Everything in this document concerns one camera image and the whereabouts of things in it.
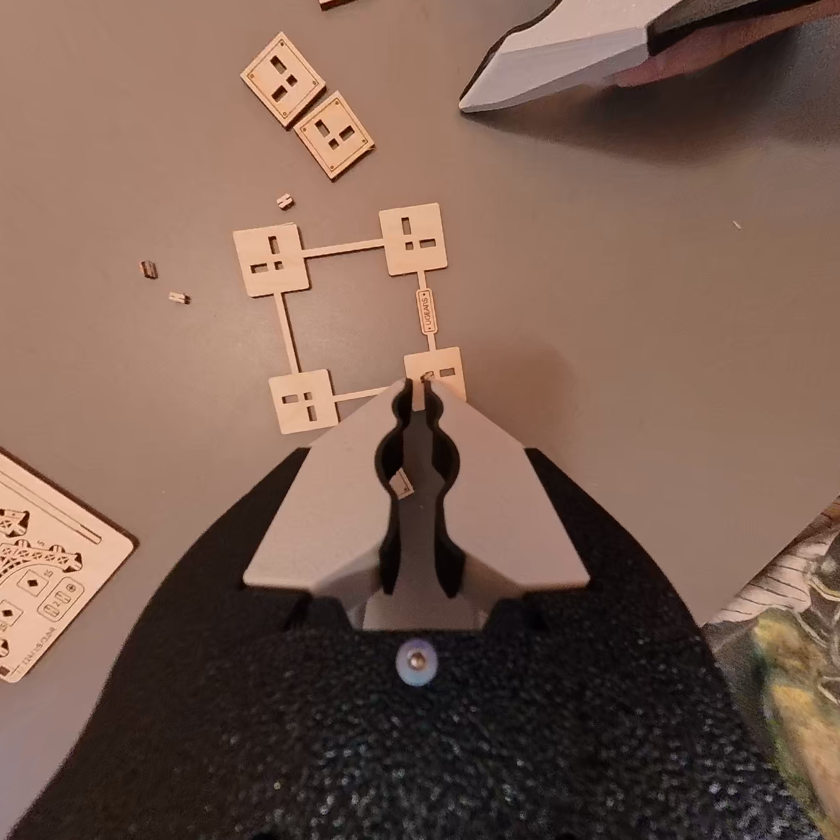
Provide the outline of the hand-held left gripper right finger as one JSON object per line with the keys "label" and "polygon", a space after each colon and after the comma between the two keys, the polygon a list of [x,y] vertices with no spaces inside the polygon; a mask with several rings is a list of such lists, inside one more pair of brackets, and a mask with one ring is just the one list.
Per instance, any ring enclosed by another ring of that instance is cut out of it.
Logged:
{"label": "hand-held left gripper right finger", "polygon": [[448,598],[489,615],[499,601],[586,587],[591,576],[527,449],[462,401],[426,381],[435,501],[434,568]]}

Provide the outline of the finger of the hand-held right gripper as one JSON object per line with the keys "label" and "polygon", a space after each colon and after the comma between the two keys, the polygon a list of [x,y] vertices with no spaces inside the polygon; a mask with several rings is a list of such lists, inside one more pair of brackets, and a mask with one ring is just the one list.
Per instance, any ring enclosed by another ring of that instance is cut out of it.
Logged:
{"label": "finger of the hand-held right gripper", "polygon": [[459,98],[488,112],[603,81],[649,57],[648,27],[677,1],[562,1],[493,45]]}

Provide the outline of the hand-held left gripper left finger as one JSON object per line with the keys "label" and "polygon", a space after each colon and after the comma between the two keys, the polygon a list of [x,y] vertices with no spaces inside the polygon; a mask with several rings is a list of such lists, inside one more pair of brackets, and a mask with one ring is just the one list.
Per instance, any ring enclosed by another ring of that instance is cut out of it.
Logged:
{"label": "hand-held left gripper left finger", "polygon": [[412,413],[412,381],[398,380],[309,448],[244,572],[247,586],[335,599],[363,627],[367,602],[391,595],[400,569],[392,479]]}

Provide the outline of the wooden linked squares piece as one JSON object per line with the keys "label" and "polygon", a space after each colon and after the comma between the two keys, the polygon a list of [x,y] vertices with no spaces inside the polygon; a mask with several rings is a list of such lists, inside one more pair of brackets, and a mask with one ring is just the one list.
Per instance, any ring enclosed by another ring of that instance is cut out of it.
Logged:
{"label": "wooden linked squares piece", "polygon": [[426,371],[435,371],[462,401],[467,398],[460,349],[437,344],[438,315],[434,292],[427,276],[448,266],[443,217],[438,203],[426,203],[379,212],[381,235],[348,244],[305,248],[299,227],[281,224],[233,233],[239,268],[250,298],[270,298],[275,303],[287,361],[288,374],[269,380],[280,432],[303,434],[334,427],[340,422],[339,404],[378,396],[383,387],[336,393],[328,370],[304,371],[293,336],[286,296],[311,288],[308,261],[382,250],[390,277],[414,277],[419,328],[427,342],[421,353],[404,357],[407,377],[416,382],[413,410],[423,408],[422,382]]}

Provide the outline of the person's right hand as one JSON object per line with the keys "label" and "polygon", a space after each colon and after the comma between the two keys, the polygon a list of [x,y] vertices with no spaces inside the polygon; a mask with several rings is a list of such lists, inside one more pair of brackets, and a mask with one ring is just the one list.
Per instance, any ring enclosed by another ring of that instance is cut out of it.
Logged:
{"label": "person's right hand", "polygon": [[609,84],[634,88],[706,69],[742,49],[788,28],[768,17],[732,21],[703,28],[683,38],[641,64],[612,75]]}

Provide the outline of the engraved wooden rectangular plate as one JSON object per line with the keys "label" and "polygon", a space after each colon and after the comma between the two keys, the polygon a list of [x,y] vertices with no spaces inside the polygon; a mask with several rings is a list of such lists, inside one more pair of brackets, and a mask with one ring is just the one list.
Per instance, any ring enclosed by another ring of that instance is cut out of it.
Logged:
{"label": "engraved wooden rectangular plate", "polygon": [[133,539],[1,455],[1,679],[46,655],[134,551]]}

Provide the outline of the bordered wooden square tile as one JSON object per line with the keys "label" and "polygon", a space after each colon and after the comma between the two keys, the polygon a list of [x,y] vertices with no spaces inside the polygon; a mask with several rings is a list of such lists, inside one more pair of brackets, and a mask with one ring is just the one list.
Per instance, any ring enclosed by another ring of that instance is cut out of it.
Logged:
{"label": "bordered wooden square tile", "polygon": [[294,132],[332,181],[375,147],[370,133],[339,91],[305,115]]}
{"label": "bordered wooden square tile", "polygon": [[327,87],[283,32],[270,41],[240,76],[285,130],[291,129]]}

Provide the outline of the person's printed shirt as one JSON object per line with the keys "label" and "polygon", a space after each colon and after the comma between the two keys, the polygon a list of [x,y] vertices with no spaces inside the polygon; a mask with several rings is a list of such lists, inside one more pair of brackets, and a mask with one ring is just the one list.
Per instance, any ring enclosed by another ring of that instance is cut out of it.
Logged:
{"label": "person's printed shirt", "polygon": [[839,499],[703,628],[752,735],[839,838]]}

